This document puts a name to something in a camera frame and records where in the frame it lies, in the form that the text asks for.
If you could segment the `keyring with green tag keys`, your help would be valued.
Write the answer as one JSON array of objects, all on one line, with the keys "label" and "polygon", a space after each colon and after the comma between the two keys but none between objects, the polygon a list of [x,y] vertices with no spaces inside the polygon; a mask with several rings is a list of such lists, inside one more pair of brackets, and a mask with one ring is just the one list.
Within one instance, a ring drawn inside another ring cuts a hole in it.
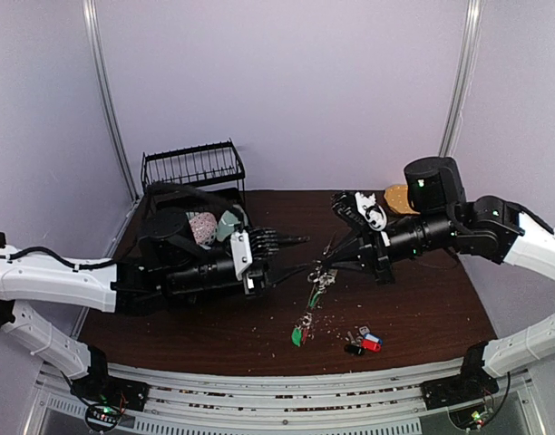
[{"label": "keyring with green tag keys", "polygon": [[337,271],[335,269],[327,269],[322,265],[326,257],[334,250],[335,242],[336,233],[330,237],[322,252],[322,257],[315,262],[314,268],[307,276],[307,282],[311,287],[306,308],[296,322],[290,336],[291,343],[296,347],[304,345],[307,339],[312,335],[314,312],[319,305],[320,299],[327,292],[327,289],[336,282]]}]

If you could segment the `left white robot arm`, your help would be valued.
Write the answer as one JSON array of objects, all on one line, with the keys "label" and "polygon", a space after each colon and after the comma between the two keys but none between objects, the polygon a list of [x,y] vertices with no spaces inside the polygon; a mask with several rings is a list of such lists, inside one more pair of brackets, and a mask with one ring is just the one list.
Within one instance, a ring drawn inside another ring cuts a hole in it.
[{"label": "left white robot arm", "polygon": [[252,227],[239,209],[236,222],[218,237],[210,212],[166,208],[141,225],[124,259],[66,259],[44,246],[18,250],[0,232],[0,332],[54,365],[98,402],[118,392],[104,353],[62,333],[30,305],[33,301],[78,305],[104,313],[146,315],[200,293],[227,288],[258,295],[298,272],[273,271],[281,249],[306,243],[270,227]]}]

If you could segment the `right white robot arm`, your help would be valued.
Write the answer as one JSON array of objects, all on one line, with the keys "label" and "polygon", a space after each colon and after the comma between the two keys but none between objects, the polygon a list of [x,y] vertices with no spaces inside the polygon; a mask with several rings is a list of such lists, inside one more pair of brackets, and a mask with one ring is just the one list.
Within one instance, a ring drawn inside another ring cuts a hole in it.
[{"label": "right white robot arm", "polygon": [[372,274],[394,280],[392,265],[437,249],[518,266],[555,281],[555,227],[521,204],[492,195],[469,201],[455,159],[425,157],[404,167],[411,216],[380,224],[374,199],[343,191],[334,213],[351,232],[325,257],[323,270]]}]

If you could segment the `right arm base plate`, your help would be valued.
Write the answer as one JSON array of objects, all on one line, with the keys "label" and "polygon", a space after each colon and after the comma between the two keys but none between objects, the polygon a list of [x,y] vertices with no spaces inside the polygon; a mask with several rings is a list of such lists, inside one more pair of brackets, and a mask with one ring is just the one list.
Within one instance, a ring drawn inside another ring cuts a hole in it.
[{"label": "right arm base plate", "polygon": [[427,410],[452,407],[467,401],[479,400],[485,393],[496,393],[499,389],[499,384],[495,379],[463,378],[460,375],[421,384]]}]

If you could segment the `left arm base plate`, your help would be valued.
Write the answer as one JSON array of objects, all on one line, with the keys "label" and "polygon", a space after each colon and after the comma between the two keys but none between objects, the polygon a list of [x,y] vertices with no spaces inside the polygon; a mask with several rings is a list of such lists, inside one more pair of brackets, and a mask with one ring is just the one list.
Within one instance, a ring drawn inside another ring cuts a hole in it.
[{"label": "left arm base plate", "polygon": [[82,378],[71,381],[71,393],[87,405],[102,405],[115,409],[143,411],[150,386],[109,376],[103,381]]}]

